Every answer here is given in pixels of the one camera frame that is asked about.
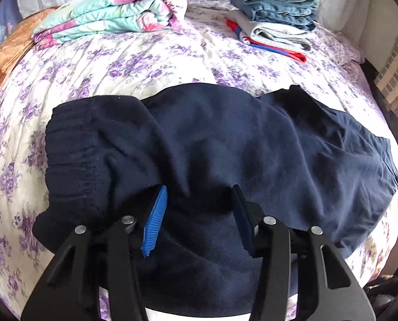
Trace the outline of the folded grey pants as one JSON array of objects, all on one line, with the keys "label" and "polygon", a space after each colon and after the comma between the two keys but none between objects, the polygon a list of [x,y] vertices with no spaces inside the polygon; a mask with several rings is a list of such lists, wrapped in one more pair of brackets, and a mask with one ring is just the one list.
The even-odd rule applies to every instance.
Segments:
[{"label": "folded grey pants", "polygon": [[236,24],[235,29],[239,31],[239,38],[246,44],[255,42],[297,52],[311,50],[311,45],[306,39],[308,31],[280,23],[254,22],[239,9],[227,12],[226,18]]}]

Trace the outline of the blue patterned cloth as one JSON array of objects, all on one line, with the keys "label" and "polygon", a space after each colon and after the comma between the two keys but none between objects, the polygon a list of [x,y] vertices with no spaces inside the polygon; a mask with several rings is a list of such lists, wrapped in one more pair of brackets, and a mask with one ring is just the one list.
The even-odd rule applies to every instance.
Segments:
[{"label": "blue patterned cloth", "polygon": [[22,21],[17,0],[2,0],[0,2],[0,45]]}]

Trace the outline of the folded red blue garment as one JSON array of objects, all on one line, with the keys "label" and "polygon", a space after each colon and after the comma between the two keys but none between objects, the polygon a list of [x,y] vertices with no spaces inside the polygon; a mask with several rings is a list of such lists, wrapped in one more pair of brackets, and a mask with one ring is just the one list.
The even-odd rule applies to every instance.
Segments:
[{"label": "folded red blue garment", "polygon": [[287,50],[287,49],[281,49],[281,48],[274,47],[274,46],[268,46],[266,44],[262,44],[260,42],[254,41],[250,37],[246,36],[246,34],[243,32],[243,30],[240,28],[240,26],[237,23],[235,23],[231,20],[226,20],[226,24],[234,32],[234,34],[238,37],[238,39],[241,42],[243,42],[243,44],[247,44],[256,49],[262,49],[265,51],[269,51],[271,53],[281,54],[283,56],[289,57],[289,58],[294,59],[295,61],[303,63],[303,64],[306,63],[306,61],[307,61],[306,56],[304,54],[302,54],[301,52],[291,51],[291,50]]}]

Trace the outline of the orange brown quilt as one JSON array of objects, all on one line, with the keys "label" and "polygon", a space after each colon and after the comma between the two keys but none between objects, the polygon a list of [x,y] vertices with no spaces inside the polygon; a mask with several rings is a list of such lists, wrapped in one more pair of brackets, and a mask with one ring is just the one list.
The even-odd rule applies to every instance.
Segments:
[{"label": "orange brown quilt", "polygon": [[8,38],[0,45],[0,89],[9,75],[33,47],[32,32],[56,7],[43,9],[22,20]]}]

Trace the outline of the navy blue pants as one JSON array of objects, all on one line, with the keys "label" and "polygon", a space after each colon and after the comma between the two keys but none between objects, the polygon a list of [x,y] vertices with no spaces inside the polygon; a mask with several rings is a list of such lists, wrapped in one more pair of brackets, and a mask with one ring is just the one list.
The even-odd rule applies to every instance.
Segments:
[{"label": "navy blue pants", "polygon": [[77,225],[99,228],[137,193],[164,185],[156,247],[137,263],[145,306],[190,317],[251,310],[261,263],[243,249],[230,189],[287,226],[319,226],[349,257],[398,190],[390,141],[291,86],[259,97],[188,83],[139,100],[57,106],[45,131],[49,207],[35,238],[57,251]]}]

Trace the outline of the purple floral bed sheet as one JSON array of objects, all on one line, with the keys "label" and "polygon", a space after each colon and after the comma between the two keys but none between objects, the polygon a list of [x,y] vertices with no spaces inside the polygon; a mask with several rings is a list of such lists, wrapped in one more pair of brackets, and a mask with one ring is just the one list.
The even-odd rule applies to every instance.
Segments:
[{"label": "purple floral bed sheet", "polygon": [[338,66],[313,49],[301,64],[241,44],[227,27],[228,4],[190,5],[181,29],[85,36],[29,50],[0,89],[0,298],[19,317],[51,253],[32,234],[48,205],[44,131],[52,109],[94,95],[144,99],[195,81],[261,96],[292,84],[392,138],[360,64]]}]

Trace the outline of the purple floral pillow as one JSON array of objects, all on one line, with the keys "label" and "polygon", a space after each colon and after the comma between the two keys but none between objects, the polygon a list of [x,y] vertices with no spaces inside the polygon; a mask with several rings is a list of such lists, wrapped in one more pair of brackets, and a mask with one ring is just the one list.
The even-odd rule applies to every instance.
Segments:
[{"label": "purple floral pillow", "polygon": [[341,32],[332,32],[321,25],[308,33],[306,37],[315,53],[341,66],[348,62],[364,63],[363,52],[354,46]]}]

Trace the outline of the folded floral turquoise blanket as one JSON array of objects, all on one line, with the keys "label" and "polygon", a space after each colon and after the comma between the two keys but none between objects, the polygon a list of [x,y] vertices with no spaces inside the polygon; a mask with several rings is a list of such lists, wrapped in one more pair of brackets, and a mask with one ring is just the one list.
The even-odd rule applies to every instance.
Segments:
[{"label": "folded floral turquoise blanket", "polygon": [[190,0],[71,0],[50,13],[32,33],[46,49],[83,36],[147,33],[176,28]]}]

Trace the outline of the folded blue jeans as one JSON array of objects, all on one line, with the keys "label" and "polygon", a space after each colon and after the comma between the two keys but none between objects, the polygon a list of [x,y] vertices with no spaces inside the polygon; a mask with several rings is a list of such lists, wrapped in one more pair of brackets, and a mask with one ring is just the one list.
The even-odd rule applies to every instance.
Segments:
[{"label": "folded blue jeans", "polygon": [[307,31],[313,31],[316,27],[315,7],[295,7],[269,2],[246,4],[241,0],[230,2],[254,22],[274,22]]}]

